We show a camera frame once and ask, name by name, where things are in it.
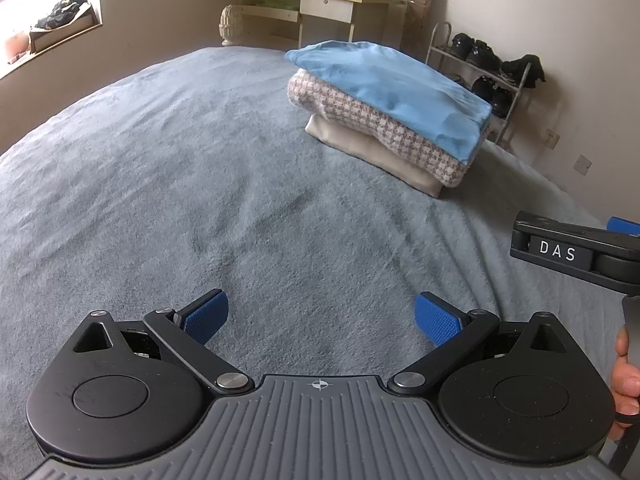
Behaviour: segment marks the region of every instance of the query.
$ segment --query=white bedpost finial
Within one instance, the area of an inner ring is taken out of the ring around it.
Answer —
[[[220,16],[220,36],[223,38],[222,46],[235,46],[242,44],[242,13],[239,6],[229,5],[222,10]]]

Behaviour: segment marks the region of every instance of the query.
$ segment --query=black ring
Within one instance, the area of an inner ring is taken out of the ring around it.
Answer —
[[[616,421],[620,424],[637,424],[640,422],[640,413],[636,415],[625,415],[624,413],[616,412]]]

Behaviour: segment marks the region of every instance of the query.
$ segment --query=electrical outlet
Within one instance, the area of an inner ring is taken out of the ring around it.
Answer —
[[[551,128],[547,128],[542,137],[542,144],[552,150],[558,145],[558,140],[560,140],[560,136]]]
[[[591,161],[586,158],[584,155],[578,157],[578,160],[575,161],[574,170],[580,173],[581,175],[586,175],[591,167]]]

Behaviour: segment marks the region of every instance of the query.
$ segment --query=stack of folded clothes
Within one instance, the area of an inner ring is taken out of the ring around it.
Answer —
[[[488,133],[490,104],[392,48],[327,41],[286,58],[308,133],[431,196],[460,184]]]

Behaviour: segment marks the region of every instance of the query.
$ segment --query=gray ribbed plate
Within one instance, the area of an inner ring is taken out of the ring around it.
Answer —
[[[596,458],[532,468],[474,454],[420,399],[386,393],[375,377],[267,376],[213,403],[183,443],[145,463],[81,469],[47,460],[33,480],[611,480]]]

